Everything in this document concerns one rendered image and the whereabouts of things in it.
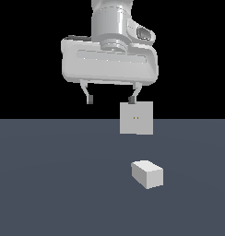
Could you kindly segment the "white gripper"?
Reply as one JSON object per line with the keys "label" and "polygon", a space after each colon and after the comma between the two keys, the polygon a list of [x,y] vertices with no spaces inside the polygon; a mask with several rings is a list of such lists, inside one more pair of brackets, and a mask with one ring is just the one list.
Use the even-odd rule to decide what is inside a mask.
{"label": "white gripper", "polygon": [[89,83],[134,84],[129,104],[136,104],[142,85],[158,79],[158,56],[152,42],[132,42],[125,53],[103,51],[98,42],[61,40],[62,73],[68,82],[79,83],[93,104]]}

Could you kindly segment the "white charger block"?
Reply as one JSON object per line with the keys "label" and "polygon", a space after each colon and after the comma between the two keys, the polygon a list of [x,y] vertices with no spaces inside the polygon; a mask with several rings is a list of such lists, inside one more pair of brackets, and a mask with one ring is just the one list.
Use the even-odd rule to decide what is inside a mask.
{"label": "white charger block", "polygon": [[146,189],[163,185],[163,168],[149,160],[131,163],[132,176]]}

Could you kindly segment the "grey square wall socket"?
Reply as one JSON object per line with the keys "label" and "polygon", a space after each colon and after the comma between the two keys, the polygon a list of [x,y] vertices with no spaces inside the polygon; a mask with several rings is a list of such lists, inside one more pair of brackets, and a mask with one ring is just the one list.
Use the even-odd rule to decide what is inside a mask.
{"label": "grey square wall socket", "polygon": [[134,135],[153,134],[153,102],[120,103],[120,133]]}

